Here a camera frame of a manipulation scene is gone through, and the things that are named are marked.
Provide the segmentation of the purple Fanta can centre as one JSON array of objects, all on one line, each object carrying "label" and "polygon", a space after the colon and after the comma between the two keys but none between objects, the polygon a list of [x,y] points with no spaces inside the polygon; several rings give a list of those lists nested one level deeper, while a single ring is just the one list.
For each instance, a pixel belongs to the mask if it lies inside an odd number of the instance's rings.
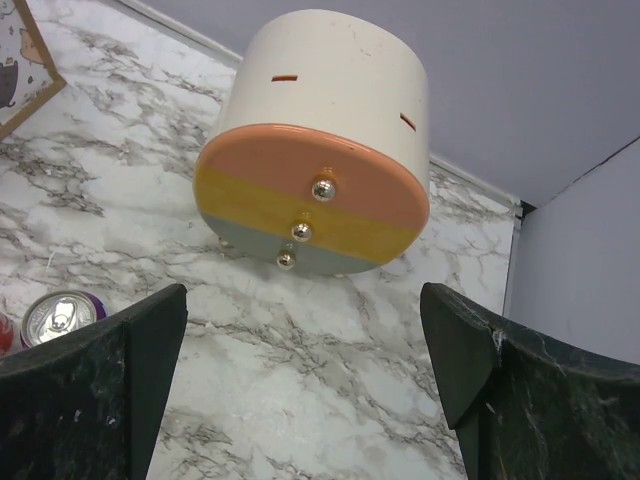
[{"label": "purple Fanta can centre", "polygon": [[107,317],[97,296],[81,290],[59,290],[35,300],[23,316],[20,341],[31,348]]}]

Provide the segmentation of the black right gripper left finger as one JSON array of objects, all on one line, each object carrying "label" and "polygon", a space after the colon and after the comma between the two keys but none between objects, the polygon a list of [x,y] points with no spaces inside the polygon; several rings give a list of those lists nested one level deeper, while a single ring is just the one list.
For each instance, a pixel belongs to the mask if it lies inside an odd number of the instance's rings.
[{"label": "black right gripper left finger", "polygon": [[4,479],[144,479],[187,323],[173,284],[1,360]]}]

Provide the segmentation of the cream three-drawer round cabinet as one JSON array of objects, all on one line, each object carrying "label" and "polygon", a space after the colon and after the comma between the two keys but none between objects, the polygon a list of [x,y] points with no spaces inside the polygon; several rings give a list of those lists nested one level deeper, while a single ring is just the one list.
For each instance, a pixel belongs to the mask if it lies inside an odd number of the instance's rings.
[{"label": "cream three-drawer round cabinet", "polygon": [[245,52],[193,190],[221,239],[284,270],[355,274],[391,262],[430,212],[421,61],[344,13],[273,19]]}]

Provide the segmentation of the red Coke can front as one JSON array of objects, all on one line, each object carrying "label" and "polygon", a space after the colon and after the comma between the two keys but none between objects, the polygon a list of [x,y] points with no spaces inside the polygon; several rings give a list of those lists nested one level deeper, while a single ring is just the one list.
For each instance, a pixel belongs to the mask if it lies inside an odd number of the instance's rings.
[{"label": "red Coke can front", "polygon": [[0,313],[0,356],[11,355],[22,349],[20,323]]}]

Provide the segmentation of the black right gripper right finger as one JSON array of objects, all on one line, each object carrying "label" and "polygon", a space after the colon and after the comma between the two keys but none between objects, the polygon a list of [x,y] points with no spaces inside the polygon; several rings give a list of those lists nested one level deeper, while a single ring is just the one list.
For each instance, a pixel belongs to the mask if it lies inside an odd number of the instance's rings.
[{"label": "black right gripper right finger", "polygon": [[639,367],[519,325],[444,284],[420,316],[470,479],[636,479]]}]

